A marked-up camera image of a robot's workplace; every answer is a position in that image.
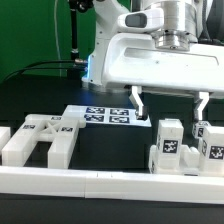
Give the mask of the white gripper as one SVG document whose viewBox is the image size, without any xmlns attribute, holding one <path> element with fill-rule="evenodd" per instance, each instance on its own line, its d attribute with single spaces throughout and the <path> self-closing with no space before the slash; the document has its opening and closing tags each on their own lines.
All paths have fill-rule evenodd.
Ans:
<svg viewBox="0 0 224 224">
<path fill-rule="evenodd" d="M 194 95 L 194 119 L 212 98 L 224 98 L 224 47 L 192 44 L 189 51 L 157 49 L 147 34 L 120 33 L 109 42 L 101 76 L 107 88 L 131 87 L 137 120 L 148 119 L 140 94 Z"/>
</svg>

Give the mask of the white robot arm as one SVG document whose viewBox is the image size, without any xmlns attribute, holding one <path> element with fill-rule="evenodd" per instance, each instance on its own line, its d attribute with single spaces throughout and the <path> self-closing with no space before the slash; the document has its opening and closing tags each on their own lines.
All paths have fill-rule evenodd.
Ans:
<svg viewBox="0 0 224 224">
<path fill-rule="evenodd" d="M 136 117 L 148 112 L 143 92 L 189 96 L 194 119 L 211 98 L 224 98 L 224 46 L 210 38 L 208 15 L 216 5 L 224 25 L 224 0 L 93 0 L 95 48 L 84 85 L 99 91 L 131 91 Z"/>
</svg>

